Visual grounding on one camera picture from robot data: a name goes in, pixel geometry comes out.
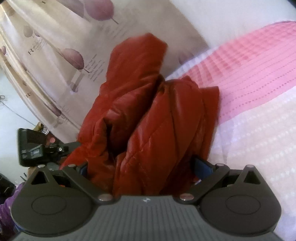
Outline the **red puffer jacket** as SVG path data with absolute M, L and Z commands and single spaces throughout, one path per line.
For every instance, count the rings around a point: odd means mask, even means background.
M 114 196 L 179 195 L 190 188 L 190 160 L 208 157 L 220 93 L 189 76 L 165 80 L 166 50 L 150 33 L 113 49 L 80 146 L 63 166 L 87 163 L 88 179 Z

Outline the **cluttered brown side shelf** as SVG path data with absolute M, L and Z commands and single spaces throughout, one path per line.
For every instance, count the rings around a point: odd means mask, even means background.
M 49 131 L 49 129 L 41 122 L 38 122 L 38 124 L 33 128 L 33 130 L 45 134 L 46 145 L 54 144 L 57 140 L 56 137 Z

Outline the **purple patterned sleeve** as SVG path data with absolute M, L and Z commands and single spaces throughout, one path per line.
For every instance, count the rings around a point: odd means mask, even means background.
M 15 223 L 11 217 L 11 207 L 23 186 L 24 183 L 18 185 L 13 195 L 1 204 L 1 240 L 9 240 L 16 233 Z

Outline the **beige leaf print curtain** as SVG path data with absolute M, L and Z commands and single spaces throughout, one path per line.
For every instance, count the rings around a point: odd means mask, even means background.
M 164 76 L 208 48 L 171 1 L 2 1 L 1 65 L 33 114 L 72 142 L 114 47 L 145 33 L 168 44 Z

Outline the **pink checkered bedspread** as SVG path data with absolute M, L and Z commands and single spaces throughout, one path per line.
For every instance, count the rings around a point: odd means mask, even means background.
M 184 76 L 220 90 L 209 162 L 254 165 L 281 204 L 276 234 L 295 240 L 295 22 L 271 24 L 211 49 L 169 78 Z

